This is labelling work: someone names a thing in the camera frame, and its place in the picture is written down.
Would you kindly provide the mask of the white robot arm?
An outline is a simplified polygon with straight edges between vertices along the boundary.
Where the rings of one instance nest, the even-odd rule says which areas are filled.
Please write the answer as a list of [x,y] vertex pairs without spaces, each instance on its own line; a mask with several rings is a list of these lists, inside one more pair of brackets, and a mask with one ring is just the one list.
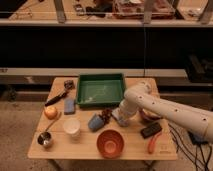
[[154,97],[148,82],[128,88],[119,108],[126,118],[146,109],[213,143],[213,112]]

